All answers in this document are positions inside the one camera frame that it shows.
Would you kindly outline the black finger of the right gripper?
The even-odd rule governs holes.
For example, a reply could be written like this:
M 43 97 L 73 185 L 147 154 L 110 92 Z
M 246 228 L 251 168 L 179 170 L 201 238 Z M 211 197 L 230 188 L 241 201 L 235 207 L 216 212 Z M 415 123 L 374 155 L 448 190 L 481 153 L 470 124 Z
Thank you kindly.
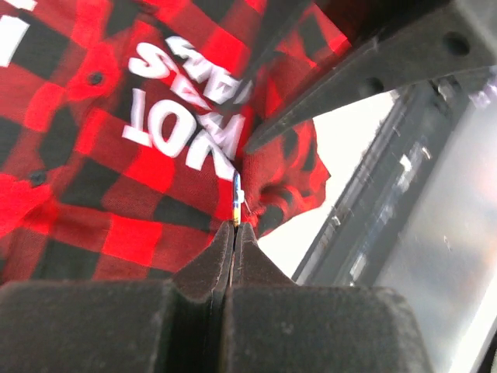
M 233 105 L 247 103 L 269 80 L 279 57 L 276 49 L 301 20 L 313 1 L 267 1 L 255 35 L 248 64 L 232 98 Z
M 306 78 L 255 130 L 253 153 L 296 124 L 424 80 L 481 73 L 496 64 L 494 1 L 354 1 L 353 46 Z

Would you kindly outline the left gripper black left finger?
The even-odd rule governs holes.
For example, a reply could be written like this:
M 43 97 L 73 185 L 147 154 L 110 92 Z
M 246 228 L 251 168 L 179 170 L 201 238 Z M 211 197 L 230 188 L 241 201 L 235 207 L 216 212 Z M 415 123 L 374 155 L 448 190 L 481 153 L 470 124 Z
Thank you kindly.
M 224 223 L 169 280 L 1 289 L 3 372 L 214 372 L 234 244 Z

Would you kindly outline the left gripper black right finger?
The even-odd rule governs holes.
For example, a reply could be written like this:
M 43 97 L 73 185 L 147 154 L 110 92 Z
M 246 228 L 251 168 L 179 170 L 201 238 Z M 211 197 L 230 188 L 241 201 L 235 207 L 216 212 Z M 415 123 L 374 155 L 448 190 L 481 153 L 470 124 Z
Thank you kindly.
M 390 288 L 309 287 L 238 228 L 223 312 L 222 372 L 430 372 L 407 301 Z

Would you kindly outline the round pin badge brooch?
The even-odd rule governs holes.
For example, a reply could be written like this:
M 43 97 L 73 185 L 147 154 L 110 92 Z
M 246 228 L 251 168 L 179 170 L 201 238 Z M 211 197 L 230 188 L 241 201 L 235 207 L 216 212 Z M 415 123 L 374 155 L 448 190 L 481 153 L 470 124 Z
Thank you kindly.
M 245 202 L 245 192 L 242 189 L 242 179 L 235 171 L 232 180 L 232 223 L 238 227 L 242 221 L 242 205 Z

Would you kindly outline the red black plaid shirt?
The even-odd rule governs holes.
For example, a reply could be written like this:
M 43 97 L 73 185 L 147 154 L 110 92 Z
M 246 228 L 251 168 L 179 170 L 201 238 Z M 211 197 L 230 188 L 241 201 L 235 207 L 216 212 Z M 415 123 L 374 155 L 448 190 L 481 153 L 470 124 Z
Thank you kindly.
M 325 201 L 306 120 L 256 129 L 350 49 L 313 2 L 267 84 L 232 98 L 267 1 L 1 3 L 1 280 L 165 278 L 232 216 L 264 236 Z

